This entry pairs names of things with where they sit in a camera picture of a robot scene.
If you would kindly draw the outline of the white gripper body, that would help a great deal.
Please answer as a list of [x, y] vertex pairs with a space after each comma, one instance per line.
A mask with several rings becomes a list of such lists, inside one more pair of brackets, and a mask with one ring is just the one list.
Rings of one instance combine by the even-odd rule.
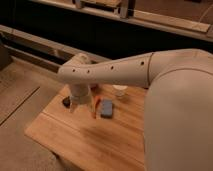
[[70, 84], [70, 112], [73, 113], [79, 105], [92, 107], [91, 89], [88, 84]]

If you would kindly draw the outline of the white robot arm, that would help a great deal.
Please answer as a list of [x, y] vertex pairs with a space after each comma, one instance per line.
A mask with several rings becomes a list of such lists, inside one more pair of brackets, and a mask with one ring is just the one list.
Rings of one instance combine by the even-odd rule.
[[200, 49], [157, 51], [98, 64], [82, 54], [58, 74], [82, 103], [90, 84], [146, 88], [147, 171], [213, 171], [213, 54]]

